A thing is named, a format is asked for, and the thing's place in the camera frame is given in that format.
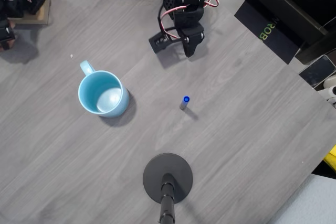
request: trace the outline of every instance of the smartphone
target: smartphone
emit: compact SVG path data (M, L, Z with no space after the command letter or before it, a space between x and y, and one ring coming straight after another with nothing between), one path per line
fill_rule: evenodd
M336 66L326 55L322 55L309 67L302 70L299 75L313 88L331 76L336 71Z

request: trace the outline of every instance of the small cylinder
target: small cylinder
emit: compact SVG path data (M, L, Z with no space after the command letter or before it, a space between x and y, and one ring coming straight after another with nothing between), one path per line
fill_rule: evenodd
M323 96L323 98L325 98L326 100L329 100L331 98L336 97L336 86L332 86L328 89L323 89L318 92L321 96Z
M189 97L187 97L187 96L183 97L182 102L180 104L180 109L184 110L187 107L189 101L190 101Z

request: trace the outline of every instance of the white object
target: white object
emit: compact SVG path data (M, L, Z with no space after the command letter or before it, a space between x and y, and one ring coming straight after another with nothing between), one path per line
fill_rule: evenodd
M329 100L331 98L336 97L336 86L332 86L330 88L323 89L318 92L321 96L323 96L323 98L325 98L326 100Z
M268 224L334 224L336 180L310 174Z
M336 97L329 99L328 102L330 102L331 104L335 104L336 103Z
M336 86L336 76L331 76L327 80L324 81L323 87L325 89L330 88L332 86Z

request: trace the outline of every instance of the mug handle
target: mug handle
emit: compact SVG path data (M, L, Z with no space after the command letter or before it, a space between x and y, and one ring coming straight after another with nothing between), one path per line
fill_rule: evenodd
M95 72L95 69L91 66L91 64L87 60L83 61L80 64L80 68L83 70L86 76Z

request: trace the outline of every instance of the yellow object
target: yellow object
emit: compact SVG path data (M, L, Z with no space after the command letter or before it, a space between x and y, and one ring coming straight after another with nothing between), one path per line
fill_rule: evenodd
M336 146L326 155L324 161L336 172Z

